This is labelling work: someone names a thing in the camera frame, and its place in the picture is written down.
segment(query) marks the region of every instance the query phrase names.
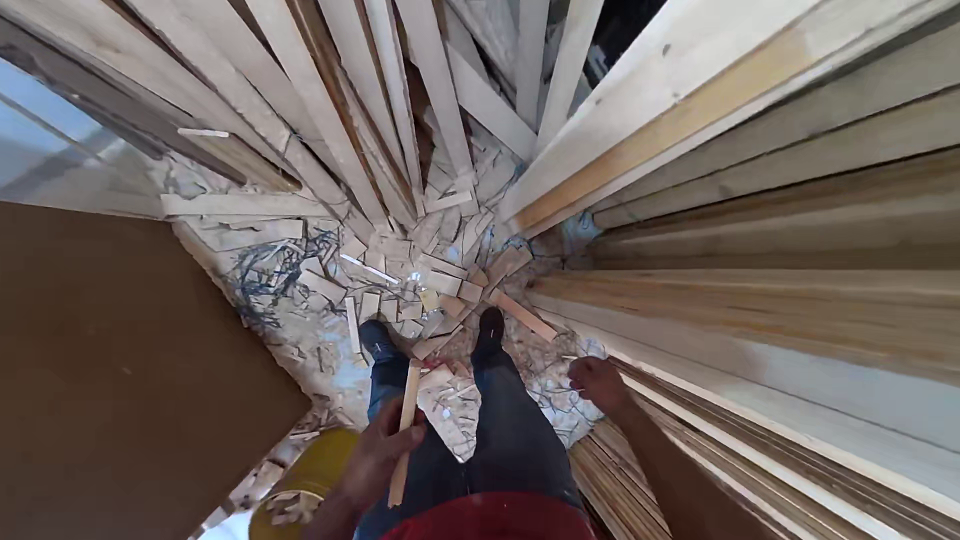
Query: shoe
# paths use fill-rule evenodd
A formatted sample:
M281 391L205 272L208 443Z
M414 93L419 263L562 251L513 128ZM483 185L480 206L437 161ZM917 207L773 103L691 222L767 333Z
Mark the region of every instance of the shoe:
M480 315L477 350L499 349L503 342L503 312L499 307L488 307Z
M360 334L360 344L367 349L373 361L389 360L396 357L400 350L394 345L387 325L376 320L369 320L357 329Z

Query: bucket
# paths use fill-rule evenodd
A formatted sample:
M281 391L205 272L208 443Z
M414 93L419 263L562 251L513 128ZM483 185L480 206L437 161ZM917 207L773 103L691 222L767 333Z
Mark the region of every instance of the bucket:
M327 430L318 435L253 511L250 540L300 540L303 524L273 525L268 504L277 497L292 495L316 498L317 503L323 501L340 479L358 436L356 431L345 428Z

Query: dark jeans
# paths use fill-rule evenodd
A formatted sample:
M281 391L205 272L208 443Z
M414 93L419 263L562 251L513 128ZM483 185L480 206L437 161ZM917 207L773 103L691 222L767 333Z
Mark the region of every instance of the dark jeans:
M566 448L527 394L514 360L500 347L473 351L470 359L483 398L473 457L457 461L428 422L426 437L410 454L403 504L388 509L384 493L364 514L354 538L379 538L409 517L473 493L539 493L583 509ZM403 395L409 362L398 352L374 364L369 418Z

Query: wooden plank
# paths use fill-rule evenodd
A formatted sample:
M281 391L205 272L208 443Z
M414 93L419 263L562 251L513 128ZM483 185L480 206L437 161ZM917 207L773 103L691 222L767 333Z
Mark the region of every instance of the wooden plank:
M173 0L181 13L216 43L221 53L244 74L260 95L287 124L303 137L327 167L340 175L336 160L307 112L306 105L294 90L280 66L276 64L250 26L228 0Z
M696 69L682 67L693 59L683 52L686 46L677 48L684 36L670 34L679 32L684 25L674 24L676 21L668 15L683 18L682 14L661 10L654 23L668 24L668 27L655 32L648 27L643 34L650 40L641 40L636 45L636 52L628 50L624 57L642 60L644 53L653 55L655 49L648 47L654 45L656 37L659 56L649 58L662 58L662 49L670 44L668 61L677 64L667 71L682 75L681 80L675 81L673 90L670 90L670 85L650 84L657 77L655 73L663 73L663 66L659 63L631 61L620 70L615 66L617 74L612 78L608 76L600 84L604 91L595 98L591 96L586 107L581 107L583 114L575 116L576 121L564 130L562 140L557 140L548 152L543 153L541 166L536 163L531 166L527 173L530 183L521 181L513 196L504 199L500 207L501 217L511 220L513 230L525 233L543 231L885 40L924 22L954 2L917 4L903 0L884 6L882 10L874 10L873 4L868 6L861 0L829 0L817 4L809 12L809 2L789 3L775 12L767 11L773 8L771 3L763 3L760 9L737 4L724 5L723 11L716 14L710 10L721 8L719 4L700 6L696 17L711 22L708 28L697 34L698 43L715 39L714 32L721 35L735 32L727 36L737 36L737 40L732 42L736 46L717 47L711 51L718 54L717 61L699 59ZM691 7L693 3L677 5L675 9L684 11ZM737 18L729 23L721 22L741 8L749 11L736 13ZM799 15L802 17L795 24L784 29ZM818 43L815 54L798 46L811 42ZM742 49L741 44L751 46ZM670 50L676 53L673 58ZM715 77L719 73L717 68L733 62L735 65L731 69L724 71L721 77ZM696 99L676 101L699 86L703 87L697 91ZM616 119L615 123L611 123L612 118ZM596 125L603 127L594 131ZM599 149L612 151L606 154L606 150L596 152ZM605 158L597 160L601 154Z
M953 241L945 231L960 223L957 166L960 151L948 150L792 185L607 234L594 243L591 254L627 259L790 253L814 257L884 249L917 253L915 248ZM881 263L877 259L874 265Z
M822 272L826 272L822 278L814 279L822 280L828 292L663 287L631 281L629 272L616 271L557 273L538 279L536 291L645 317L683 321L710 331L915 377L958 381L952 359L960 350L960 340L949 325L943 324L956 312L949 297L938 296L931 301L911 292L898 293L902 302L897 302L898 294L889 299L880 295L878 300L876 292L860 289L854 294L852 289L839 288L837 281L831 281L855 279L854 276L866 281L869 278L864 278L864 274Z
M383 71L374 52L370 23L366 14L361 13L363 4L359 0L317 0L317 3L324 12L326 26L340 53L340 62L356 88L360 101L370 113L373 125L386 142L394 162L404 163L394 119L387 103Z
M293 169L280 153L166 51L100 0L5 0L9 14L52 42L65 42L81 58L92 58L125 74L200 119L207 128L240 136L278 167Z
M573 92L580 81L587 61L587 50L593 39L603 0L570 0L564 23L564 37L560 41L557 63L550 78L550 90L546 94L546 106L537 135L539 155L550 144L566 123L573 103Z
M955 465L950 464L957 459L956 454L600 330L592 324L606 327L608 321L598 319L596 313L590 315L590 323L572 318L583 318L570 311L577 305L552 304L551 299L536 293L528 297L545 319L599 340L611 354L659 379L718 404L917 502L954 518L960 516L960 504L956 502L958 484L944 476L955 475L947 471L956 470ZM540 308L548 305L555 310ZM557 310L571 316L558 315Z
M437 115L446 151L458 176L472 176L473 162L433 5L430 0L398 0L396 7L403 19L411 52L417 58L430 105Z
M520 2L519 41L516 48L516 113L531 130L538 130L540 74L550 0Z
M427 201L423 205L426 213L438 212L443 209L449 209L451 207L457 207L463 203L467 203L473 200L473 195L469 191L461 191L459 193L454 193L448 197L443 197L443 199L437 199L436 201Z
M607 226L620 225L626 219L641 221L939 150L960 143L958 121L960 91L941 93L703 178L667 185L664 190L602 212L600 219Z
M383 70L390 107L396 122L403 158L407 167L407 179L413 189L417 213L423 216L423 185L420 173L420 153L414 128L414 115L410 107L410 88L403 66L403 53L394 20L394 7L388 0L365 0L367 18L370 20L373 42L376 45L380 68Z
M460 291L460 283L463 280L459 278L454 278L453 276L448 276L436 270L431 270L426 277L426 287L433 289L439 293L443 293L449 296L456 297L457 292Z
M950 61L957 47L960 25L952 25L716 137L593 205L591 210L597 213L627 203L665 185L706 176L960 84L960 68ZM891 73L897 73L897 77L891 77ZM863 88L872 91L864 92Z
M534 315L526 309L526 307L518 304L513 298L507 296L502 290L496 288L490 294L490 301L504 311L513 315L516 320L523 323L528 329L534 331L537 335L546 339L547 341L553 341L554 337L557 337L557 331L553 330L550 325L544 323L539 319L537 315Z
M387 215L373 191L360 158L350 142L347 130L324 85L307 48L297 21L283 0L249 0L253 16L270 41L271 47L303 99L324 141L336 158L344 180L352 189L367 218L375 225L387 226Z
M400 424L398 430L406 430L413 426L417 412L417 390L420 385L420 368L423 364L411 360L407 368L407 383L403 391L403 407L400 410ZM410 453L404 453L396 462L394 473L390 477L390 490L387 493L387 507L393 508L403 503L403 490L407 483L407 465L410 462Z
M460 105L521 160L531 160L537 135L503 98L484 82L456 49L447 45L446 53Z
M316 201L299 195L198 195L184 199L179 195L161 194L160 202L167 215L275 215L330 217L330 212Z

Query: wooden stick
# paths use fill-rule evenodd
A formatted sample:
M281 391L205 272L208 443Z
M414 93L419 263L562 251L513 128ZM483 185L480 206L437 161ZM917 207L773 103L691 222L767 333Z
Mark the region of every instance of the wooden stick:
M423 362L410 360L407 368L407 387L403 391L403 409L400 411L400 427L397 432L406 430L414 423L414 413L417 412L417 390L420 388L420 368ZM387 496L387 507L393 508L403 503L403 488L407 484L407 465L410 462L410 453L400 457L390 478L390 494Z

